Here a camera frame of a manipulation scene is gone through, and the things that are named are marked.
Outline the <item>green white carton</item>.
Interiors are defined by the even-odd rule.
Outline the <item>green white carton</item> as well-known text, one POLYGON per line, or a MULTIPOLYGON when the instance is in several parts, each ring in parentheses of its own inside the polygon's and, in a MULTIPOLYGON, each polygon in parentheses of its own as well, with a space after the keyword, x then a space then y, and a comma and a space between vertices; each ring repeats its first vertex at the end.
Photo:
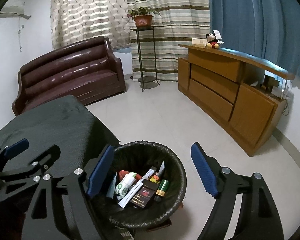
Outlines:
POLYGON ((115 187, 115 194, 117 200, 121 200, 127 194, 129 188, 134 184, 136 179, 133 176, 126 175, 122 181, 120 181, 115 187))

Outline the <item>dark brown cigarette box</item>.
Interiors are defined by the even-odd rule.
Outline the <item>dark brown cigarette box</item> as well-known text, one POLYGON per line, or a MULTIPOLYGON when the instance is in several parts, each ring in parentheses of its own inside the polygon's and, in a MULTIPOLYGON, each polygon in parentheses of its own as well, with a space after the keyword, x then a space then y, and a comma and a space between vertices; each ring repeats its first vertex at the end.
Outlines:
POLYGON ((144 181, 141 189, 133 196, 130 202, 142 209, 146 207, 148 202, 154 197, 159 184, 153 183, 149 180, 144 181))

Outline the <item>green yellow bottle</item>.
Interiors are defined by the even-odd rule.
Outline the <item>green yellow bottle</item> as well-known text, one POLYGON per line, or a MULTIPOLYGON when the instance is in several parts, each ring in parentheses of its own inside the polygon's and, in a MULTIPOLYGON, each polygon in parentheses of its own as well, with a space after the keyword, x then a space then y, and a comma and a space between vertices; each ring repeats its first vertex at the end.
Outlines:
POLYGON ((160 184, 159 187, 155 193, 155 197, 154 200, 156 202, 160 202, 162 200, 162 198, 165 196, 166 191, 168 190, 168 187, 170 185, 170 182, 167 179, 163 179, 160 184))

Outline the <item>light blue sachet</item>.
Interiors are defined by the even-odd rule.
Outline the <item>light blue sachet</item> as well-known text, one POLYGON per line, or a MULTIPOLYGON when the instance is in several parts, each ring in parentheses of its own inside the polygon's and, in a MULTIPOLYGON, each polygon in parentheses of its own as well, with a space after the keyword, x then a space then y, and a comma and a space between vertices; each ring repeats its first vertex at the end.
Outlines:
POLYGON ((107 198, 110 198, 110 199, 114 198, 116 179, 117 179, 117 172, 115 173, 114 178, 111 180, 111 184, 110 184, 107 194, 106 194, 107 198))

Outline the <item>white blue cream tube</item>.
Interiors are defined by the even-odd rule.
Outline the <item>white blue cream tube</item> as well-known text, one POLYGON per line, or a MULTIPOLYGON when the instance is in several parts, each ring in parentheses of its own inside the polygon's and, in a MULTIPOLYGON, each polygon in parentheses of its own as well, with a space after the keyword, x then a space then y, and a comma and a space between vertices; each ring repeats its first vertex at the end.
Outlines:
POLYGON ((163 161, 161 166, 160 166, 159 172, 158 172, 158 177, 159 178, 162 176, 164 169, 165 169, 165 162, 163 161))

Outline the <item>black trash bin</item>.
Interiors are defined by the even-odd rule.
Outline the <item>black trash bin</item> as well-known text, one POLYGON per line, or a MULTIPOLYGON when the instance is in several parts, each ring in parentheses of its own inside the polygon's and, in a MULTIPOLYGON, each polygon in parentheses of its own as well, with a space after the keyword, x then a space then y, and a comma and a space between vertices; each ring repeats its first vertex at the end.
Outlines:
POLYGON ((116 226, 147 229, 169 219, 183 201, 186 192, 186 172, 177 155, 167 146, 148 141, 135 141, 114 150, 114 160, 100 193, 93 198, 97 215, 116 226), (158 183, 144 180, 135 196, 125 207, 116 197, 106 196, 111 182, 120 171, 145 175, 151 168, 161 171, 158 183))

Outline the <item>dark green table cloth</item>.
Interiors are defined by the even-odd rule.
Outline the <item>dark green table cloth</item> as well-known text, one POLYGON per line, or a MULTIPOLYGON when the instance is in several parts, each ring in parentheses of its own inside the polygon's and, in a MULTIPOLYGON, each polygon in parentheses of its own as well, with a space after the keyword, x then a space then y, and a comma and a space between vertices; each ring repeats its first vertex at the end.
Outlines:
MULTIPOLYGON (((0 131, 0 149, 24 138, 29 141, 29 148, 8 161, 4 171, 25 167, 44 150, 57 145, 60 158, 45 174, 62 179, 97 158, 105 146, 114 149, 119 145, 117 137, 73 96, 50 101, 15 117, 0 131)), ((17 198, 0 203, 0 239, 22 239, 26 213, 43 179, 17 198)), ((118 231, 104 220, 101 226, 106 239, 119 238, 118 231)))

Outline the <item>dark brown leather sofa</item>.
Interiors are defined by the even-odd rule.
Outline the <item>dark brown leather sofa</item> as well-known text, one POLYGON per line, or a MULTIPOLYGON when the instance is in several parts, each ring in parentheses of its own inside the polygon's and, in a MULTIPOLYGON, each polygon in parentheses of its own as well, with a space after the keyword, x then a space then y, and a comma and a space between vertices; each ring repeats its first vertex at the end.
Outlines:
POLYGON ((67 95, 86 106, 126 91, 122 62, 103 36, 72 43, 23 65, 18 86, 12 103, 16 116, 67 95))

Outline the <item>wooden sideboard cabinet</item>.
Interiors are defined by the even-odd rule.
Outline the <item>wooden sideboard cabinet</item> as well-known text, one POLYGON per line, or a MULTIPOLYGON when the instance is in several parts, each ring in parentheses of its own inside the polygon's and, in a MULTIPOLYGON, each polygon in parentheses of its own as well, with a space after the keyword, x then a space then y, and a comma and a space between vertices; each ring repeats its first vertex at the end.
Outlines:
POLYGON ((287 87, 270 92, 265 72, 294 80, 278 65, 231 49, 186 45, 178 60, 178 89, 253 156, 270 138, 287 105, 287 87))

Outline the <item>white air conditioner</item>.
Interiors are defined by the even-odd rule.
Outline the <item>white air conditioner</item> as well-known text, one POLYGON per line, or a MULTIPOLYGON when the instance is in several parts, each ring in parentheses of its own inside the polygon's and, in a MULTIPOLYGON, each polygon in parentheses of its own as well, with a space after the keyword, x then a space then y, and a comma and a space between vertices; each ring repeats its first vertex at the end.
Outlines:
POLYGON ((0 11, 0 18, 24 18, 26 20, 29 20, 31 18, 30 15, 25 14, 25 10, 23 7, 19 7, 16 5, 12 5, 9 7, 3 7, 0 11))

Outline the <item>beige patterned curtain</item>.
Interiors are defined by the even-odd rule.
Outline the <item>beige patterned curtain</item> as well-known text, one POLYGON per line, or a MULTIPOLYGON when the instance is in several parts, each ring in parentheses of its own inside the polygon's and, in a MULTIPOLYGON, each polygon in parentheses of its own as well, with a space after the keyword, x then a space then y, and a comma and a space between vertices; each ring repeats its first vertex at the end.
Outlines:
POLYGON ((127 0, 51 0, 53 49, 103 36, 114 49, 130 45, 127 0))

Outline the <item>potted plant in clay pot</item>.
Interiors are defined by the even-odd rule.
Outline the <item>potted plant in clay pot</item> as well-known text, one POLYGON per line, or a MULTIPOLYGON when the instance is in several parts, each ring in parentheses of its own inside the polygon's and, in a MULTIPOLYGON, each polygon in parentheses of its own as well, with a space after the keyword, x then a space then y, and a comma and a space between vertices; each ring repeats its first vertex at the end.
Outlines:
POLYGON ((160 16, 160 12, 150 7, 135 7, 127 13, 127 17, 134 21, 137 29, 150 28, 154 16, 160 16))

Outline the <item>small beige box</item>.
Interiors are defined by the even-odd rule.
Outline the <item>small beige box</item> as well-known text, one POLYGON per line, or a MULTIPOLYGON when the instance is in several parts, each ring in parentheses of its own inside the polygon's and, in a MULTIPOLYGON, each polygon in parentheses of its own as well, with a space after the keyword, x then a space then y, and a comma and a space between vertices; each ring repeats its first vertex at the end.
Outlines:
POLYGON ((192 38, 192 44, 206 46, 207 40, 204 38, 192 38))

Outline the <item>mickey mouse plush toy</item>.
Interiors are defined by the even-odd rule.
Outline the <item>mickey mouse plush toy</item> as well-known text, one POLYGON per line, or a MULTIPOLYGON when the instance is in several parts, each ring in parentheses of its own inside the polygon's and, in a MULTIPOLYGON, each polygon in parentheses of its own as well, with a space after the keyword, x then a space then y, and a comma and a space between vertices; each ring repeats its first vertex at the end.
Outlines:
POLYGON ((220 45, 224 43, 218 30, 214 30, 212 33, 206 34, 206 40, 205 48, 218 49, 220 45))

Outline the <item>striped curtain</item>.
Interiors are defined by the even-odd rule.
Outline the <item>striped curtain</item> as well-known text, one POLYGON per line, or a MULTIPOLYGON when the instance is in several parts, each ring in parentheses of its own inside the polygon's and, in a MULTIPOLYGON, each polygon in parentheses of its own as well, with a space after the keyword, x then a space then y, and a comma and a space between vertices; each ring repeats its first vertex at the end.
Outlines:
MULTIPOLYGON (((182 44, 191 44, 192 38, 205 38, 210 32, 209 0, 127 0, 129 9, 150 7, 160 12, 154 16, 157 69, 159 80, 176 81, 178 79, 178 59, 187 55, 182 44)), ((130 46, 132 54, 133 78, 140 77, 138 48, 134 22, 130 23, 130 46)), ((152 32, 143 31, 141 38, 149 38, 142 43, 144 56, 153 57, 152 32)))

